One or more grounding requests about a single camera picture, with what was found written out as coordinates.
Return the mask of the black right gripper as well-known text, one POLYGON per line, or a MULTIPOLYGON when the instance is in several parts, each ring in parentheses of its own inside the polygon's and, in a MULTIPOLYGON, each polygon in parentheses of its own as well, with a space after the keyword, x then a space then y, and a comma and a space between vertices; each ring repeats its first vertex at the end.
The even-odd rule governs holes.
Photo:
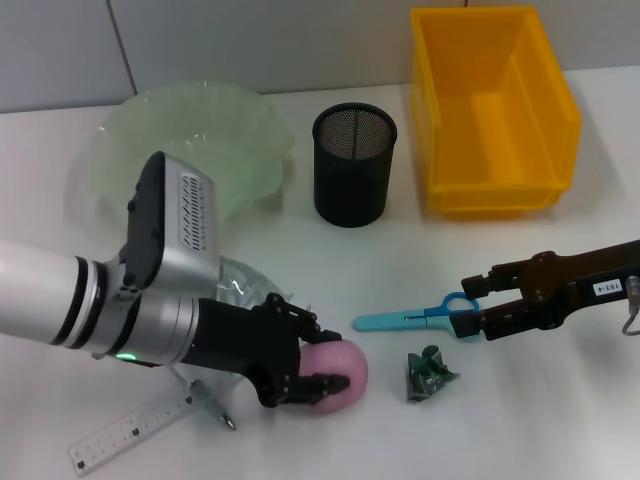
POLYGON ((561 326, 573 312, 628 297, 626 281, 639 276, 639 242, 632 241, 582 254, 552 251, 494 265, 486 275, 461 281, 467 299, 517 292, 518 301, 478 312, 452 315, 457 338, 484 334, 488 341, 561 326))

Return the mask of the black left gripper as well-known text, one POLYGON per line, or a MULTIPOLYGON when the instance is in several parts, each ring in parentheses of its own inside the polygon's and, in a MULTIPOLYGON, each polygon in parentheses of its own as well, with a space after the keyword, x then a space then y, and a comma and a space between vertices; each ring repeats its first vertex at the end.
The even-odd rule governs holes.
POLYGON ((320 344, 341 341, 342 336, 323 329, 315 313, 279 294, 270 293, 266 305, 248 310, 200 299, 195 334, 182 362, 245 377, 268 408, 315 405, 346 390, 350 379, 343 375, 297 376, 298 338, 320 344))

